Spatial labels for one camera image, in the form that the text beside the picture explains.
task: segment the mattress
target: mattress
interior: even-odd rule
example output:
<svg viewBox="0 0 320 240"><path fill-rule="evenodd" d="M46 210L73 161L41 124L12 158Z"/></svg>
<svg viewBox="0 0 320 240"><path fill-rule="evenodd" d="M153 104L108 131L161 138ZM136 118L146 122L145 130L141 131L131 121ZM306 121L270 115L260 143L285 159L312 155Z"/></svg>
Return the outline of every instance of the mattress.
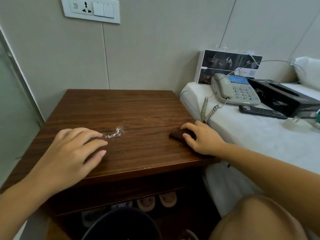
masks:
<svg viewBox="0 0 320 240"><path fill-rule="evenodd" d="M318 91L300 84L285 85L320 100L320 92ZM210 97L212 94L210 85L190 82L182 90L180 100L192 116L196 120L200 120L204 98ZM217 104L221 103L215 96L210 97L206 114ZM269 109L264 104L258 105L258 107ZM320 131L292 132L282 126L283 122L284 120L276 118L243 114L238 111L238 106L226 104L214 113L208 121L208 125L228 143L320 174L317 145ZM230 212L238 200L245 195L263 194L258 186L237 169L232 166L228 168L225 161L209 165L205 170L204 181L222 217Z"/></svg>

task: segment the coiled phone cord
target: coiled phone cord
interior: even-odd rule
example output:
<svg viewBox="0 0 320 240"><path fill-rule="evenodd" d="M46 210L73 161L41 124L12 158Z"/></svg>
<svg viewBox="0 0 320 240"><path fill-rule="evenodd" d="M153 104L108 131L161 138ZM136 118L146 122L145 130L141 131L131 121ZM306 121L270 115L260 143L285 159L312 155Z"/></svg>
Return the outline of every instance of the coiled phone cord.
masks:
<svg viewBox="0 0 320 240"><path fill-rule="evenodd" d="M207 109L207 106L208 106L208 101L209 101L209 98L210 97L205 97L204 98L204 102L203 102L203 105L202 105L202 109L201 109L201 121L202 123L206 124L207 121L211 118L211 116L213 116L213 114L220 108L222 108L228 101L229 98L226 99L226 101L224 102L224 104L222 106L219 106L219 104L215 105L213 107L213 109L208 113L208 115L206 116L206 109Z"/></svg>

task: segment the wooden tabletop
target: wooden tabletop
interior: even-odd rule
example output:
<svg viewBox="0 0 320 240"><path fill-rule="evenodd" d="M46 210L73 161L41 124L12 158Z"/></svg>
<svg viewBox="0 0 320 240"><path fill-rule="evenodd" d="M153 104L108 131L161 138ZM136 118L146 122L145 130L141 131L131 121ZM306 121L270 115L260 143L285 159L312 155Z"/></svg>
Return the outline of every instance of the wooden tabletop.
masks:
<svg viewBox="0 0 320 240"><path fill-rule="evenodd" d="M80 185L119 181L209 164L170 130L193 117L172 91L69 89L56 106L2 191L24 178L58 131L86 127L103 133L108 145L101 163ZM121 127L121 135L108 138Z"/></svg>

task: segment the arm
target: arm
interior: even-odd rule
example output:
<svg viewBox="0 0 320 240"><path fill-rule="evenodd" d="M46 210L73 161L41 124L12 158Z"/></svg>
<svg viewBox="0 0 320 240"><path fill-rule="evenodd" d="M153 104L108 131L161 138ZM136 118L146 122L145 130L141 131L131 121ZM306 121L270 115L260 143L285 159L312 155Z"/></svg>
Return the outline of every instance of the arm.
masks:
<svg viewBox="0 0 320 240"><path fill-rule="evenodd" d="M303 225L320 236L320 175L289 163L224 142L208 125L196 121L182 127L197 139L183 134L196 152L217 156L250 178L268 196Z"/></svg>
<svg viewBox="0 0 320 240"><path fill-rule="evenodd" d="M92 137L102 134L86 128L60 131L30 173L0 195L0 239L13 239L47 199L75 185L99 164L105 150L84 163L96 149L108 144L103 140L86 143Z"/></svg>

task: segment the black remote control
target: black remote control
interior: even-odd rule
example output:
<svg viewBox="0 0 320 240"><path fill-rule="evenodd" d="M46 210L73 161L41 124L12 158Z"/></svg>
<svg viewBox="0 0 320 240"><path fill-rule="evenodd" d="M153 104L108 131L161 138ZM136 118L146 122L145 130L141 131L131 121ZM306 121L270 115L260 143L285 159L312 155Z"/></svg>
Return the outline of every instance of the black remote control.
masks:
<svg viewBox="0 0 320 240"><path fill-rule="evenodd" d="M244 114L272 117L272 118L277 118L282 120L285 120L288 118L283 113L280 113L278 111L264 109L264 108L256 108L248 105L239 105L239 111Z"/></svg>

